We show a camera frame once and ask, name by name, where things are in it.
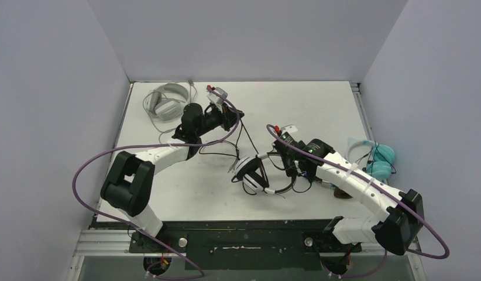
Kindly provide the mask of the black and white headphones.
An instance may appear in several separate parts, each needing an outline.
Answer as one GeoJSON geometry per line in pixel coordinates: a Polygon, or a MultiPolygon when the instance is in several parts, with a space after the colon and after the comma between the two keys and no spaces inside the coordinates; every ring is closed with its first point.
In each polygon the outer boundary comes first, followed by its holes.
{"type": "Polygon", "coordinates": [[[286,187],[278,190],[270,188],[269,178],[263,161],[267,159],[277,170],[285,172],[283,169],[283,162],[281,156],[276,152],[275,149],[272,149],[271,151],[266,153],[260,153],[256,145],[254,144],[246,126],[243,123],[241,123],[240,125],[241,129],[239,131],[236,142],[233,143],[228,140],[226,141],[226,143],[234,147],[235,154],[221,152],[204,152],[203,148],[199,149],[198,153],[201,155],[234,157],[235,161],[229,168],[229,170],[233,172],[231,182],[242,183],[244,192],[250,196],[255,196],[257,194],[272,194],[282,197],[283,194],[293,190],[297,178],[301,175],[286,175],[288,178],[290,178],[290,183],[286,187]],[[256,152],[254,156],[240,157],[240,149],[238,148],[238,142],[241,138],[242,133],[246,134],[250,141],[250,144],[252,145],[252,148],[256,152]]]}

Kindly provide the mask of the brown headphones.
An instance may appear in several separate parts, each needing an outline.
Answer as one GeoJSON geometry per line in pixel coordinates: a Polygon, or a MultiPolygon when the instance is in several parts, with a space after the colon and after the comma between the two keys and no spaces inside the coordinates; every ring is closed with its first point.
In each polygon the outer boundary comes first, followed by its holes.
{"type": "Polygon", "coordinates": [[[341,190],[339,187],[337,187],[336,185],[330,183],[330,182],[327,182],[327,181],[322,181],[320,182],[320,185],[322,187],[325,187],[327,189],[330,189],[333,191],[333,195],[335,198],[338,198],[338,199],[344,199],[344,200],[347,200],[347,199],[352,199],[353,197],[351,195],[349,195],[348,193],[346,193],[345,191],[341,190]]]}

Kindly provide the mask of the teal cat-ear headphones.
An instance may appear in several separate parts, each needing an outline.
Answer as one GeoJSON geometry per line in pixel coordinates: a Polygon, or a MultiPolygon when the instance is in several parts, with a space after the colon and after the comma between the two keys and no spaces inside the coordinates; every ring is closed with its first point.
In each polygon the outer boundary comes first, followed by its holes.
{"type": "Polygon", "coordinates": [[[394,162],[396,161],[395,151],[387,145],[372,140],[348,138],[345,158],[357,163],[365,173],[380,181],[388,180],[391,175],[397,173],[394,167],[394,162]],[[356,160],[350,159],[351,152],[354,149],[365,146],[370,148],[367,153],[356,160]]]}

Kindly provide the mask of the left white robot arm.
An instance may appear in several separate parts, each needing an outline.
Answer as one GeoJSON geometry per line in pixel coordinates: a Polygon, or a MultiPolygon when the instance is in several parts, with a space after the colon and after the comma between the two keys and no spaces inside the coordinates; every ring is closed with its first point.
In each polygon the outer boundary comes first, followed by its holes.
{"type": "Polygon", "coordinates": [[[230,131],[244,115],[225,102],[211,103],[206,110],[197,103],[186,106],[181,124],[165,146],[138,153],[122,151],[115,156],[101,198],[124,214],[135,228],[147,233],[147,247],[154,252],[163,250],[167,245],[167,235],[161,231],[164,223],[149,205],[154,176],[191,159],[202,145],[203,135],[217,127],[230,131]]]}

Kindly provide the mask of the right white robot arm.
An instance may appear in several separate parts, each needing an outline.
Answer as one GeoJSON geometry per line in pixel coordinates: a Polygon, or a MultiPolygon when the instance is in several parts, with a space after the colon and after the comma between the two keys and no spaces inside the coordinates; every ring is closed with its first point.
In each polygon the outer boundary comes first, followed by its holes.
{"type": "Polygon", "coordinates": [[[310,181],[327,181],[370,211],[368,217],[335,217],[323,235],[328,249],[337,251],[347,244],[374,243],[395,255],[411,250],[411,243],[425,224],[420,193],[388,186],[319,139],[305,144],[285,133],[276,138],[274,146],[310,181]]]}

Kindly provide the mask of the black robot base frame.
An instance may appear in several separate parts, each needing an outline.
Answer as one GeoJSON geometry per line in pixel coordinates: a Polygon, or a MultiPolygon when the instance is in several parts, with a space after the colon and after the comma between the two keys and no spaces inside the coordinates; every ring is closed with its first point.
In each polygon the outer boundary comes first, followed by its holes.
{"type": "Polygon", "coordinates": [[[142,253],[154,274],[171,265],[172,250],[203,270],[303,270],[343,272],[359,255],[382,255],[378,244],[342,244],[331,234],[332,220],[176,221],[158,234],[162,245],[135,232],[129,252],[142,253]]]}

